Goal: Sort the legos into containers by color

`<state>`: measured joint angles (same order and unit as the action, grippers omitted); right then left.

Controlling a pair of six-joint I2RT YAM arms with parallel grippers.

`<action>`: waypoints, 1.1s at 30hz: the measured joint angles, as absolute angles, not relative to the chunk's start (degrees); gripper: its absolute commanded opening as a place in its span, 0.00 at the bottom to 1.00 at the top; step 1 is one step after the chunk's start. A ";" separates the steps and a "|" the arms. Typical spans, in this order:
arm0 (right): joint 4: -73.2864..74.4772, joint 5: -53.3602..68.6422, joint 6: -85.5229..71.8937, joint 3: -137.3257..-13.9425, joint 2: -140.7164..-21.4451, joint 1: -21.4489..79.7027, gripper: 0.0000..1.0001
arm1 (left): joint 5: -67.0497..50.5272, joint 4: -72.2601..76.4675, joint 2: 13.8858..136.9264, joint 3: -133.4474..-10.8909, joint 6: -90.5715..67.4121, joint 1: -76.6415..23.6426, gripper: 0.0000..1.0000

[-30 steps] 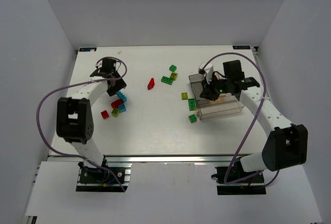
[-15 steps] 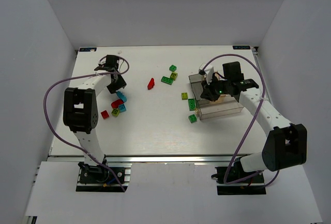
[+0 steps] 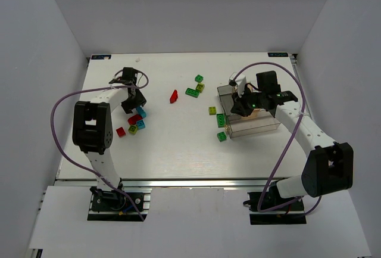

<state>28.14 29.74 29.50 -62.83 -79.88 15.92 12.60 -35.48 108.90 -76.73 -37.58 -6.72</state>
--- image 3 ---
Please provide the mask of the red arched lego brick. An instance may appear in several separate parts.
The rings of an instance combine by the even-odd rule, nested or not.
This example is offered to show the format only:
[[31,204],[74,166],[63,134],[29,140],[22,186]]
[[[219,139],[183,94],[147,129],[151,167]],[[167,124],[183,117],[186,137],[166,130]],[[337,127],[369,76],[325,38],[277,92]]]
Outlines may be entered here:
[[142,120],[143,117],[140,114],[135,114],[127,119],[129,125],[135,125],[138,121]]

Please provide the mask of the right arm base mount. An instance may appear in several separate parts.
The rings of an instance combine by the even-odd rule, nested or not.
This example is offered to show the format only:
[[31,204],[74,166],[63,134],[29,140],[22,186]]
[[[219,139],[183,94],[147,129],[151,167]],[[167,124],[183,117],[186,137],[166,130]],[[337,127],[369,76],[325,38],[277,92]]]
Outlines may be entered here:
[[261,192],[249,192],[243,206],[249,208],[251,225],[305,225],[307,223],[304,203],[298,200],[276,210],[259,212],[257,209]]

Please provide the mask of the small teal square lego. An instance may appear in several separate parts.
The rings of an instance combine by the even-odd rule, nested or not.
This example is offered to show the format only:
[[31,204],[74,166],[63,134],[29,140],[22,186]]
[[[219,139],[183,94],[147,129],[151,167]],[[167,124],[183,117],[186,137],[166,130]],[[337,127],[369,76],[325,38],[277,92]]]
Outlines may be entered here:
[[145,128],[145,123],[144,123],[143,120],[138,120],[138,121],[136,122],[136,126],[138,127],[139,130],[141,130],[141,129],[144,129],[144,128]]

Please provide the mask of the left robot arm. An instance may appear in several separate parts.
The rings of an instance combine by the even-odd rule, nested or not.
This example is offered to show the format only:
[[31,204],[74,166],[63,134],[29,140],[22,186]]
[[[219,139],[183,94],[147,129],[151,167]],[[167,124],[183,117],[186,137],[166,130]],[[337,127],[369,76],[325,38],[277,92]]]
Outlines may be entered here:
[[110,152],[114,135],[112,112],[121,107],[126,114],[131,114],[146,104],[138,87],[139,75],[144,74],[133,67],[125,67],[111,79],[108,89],[74,106],[73,143],[89,160],[96,173],[97,188],[102,191],[123,188]]

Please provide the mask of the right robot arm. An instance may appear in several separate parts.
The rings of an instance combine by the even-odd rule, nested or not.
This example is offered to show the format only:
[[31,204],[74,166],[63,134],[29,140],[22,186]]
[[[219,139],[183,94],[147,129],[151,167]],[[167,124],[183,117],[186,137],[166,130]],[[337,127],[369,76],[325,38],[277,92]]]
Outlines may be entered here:
[[307,162],[299,176],[277,181],[271,190],[281,199],[321,195],[350,189],[353,185],[354,151],[348,143],[338,143],[302,112],[302,105],[291,91],[282,91],[276,72],[257,74],[258,87],[248,88],[246,77],[233,74],[235,87],[231,112],[248,117],[256,108],[268,111],[303,149]]

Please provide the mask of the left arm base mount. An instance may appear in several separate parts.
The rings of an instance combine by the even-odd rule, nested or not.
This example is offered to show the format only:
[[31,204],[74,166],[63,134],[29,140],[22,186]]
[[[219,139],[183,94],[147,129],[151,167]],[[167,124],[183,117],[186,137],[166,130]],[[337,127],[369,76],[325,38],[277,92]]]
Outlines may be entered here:
[[131,201],[119,192],[103,191],[95,186],[92,193],[87,221],[143,222]]

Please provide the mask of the long teal lego brick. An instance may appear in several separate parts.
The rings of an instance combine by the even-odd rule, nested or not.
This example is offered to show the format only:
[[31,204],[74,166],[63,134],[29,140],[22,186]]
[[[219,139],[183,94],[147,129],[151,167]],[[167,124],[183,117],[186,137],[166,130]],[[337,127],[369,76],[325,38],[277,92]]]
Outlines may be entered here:
[[136,107],[136,111],[143,119],[146,117],[146,112],[141,106]]

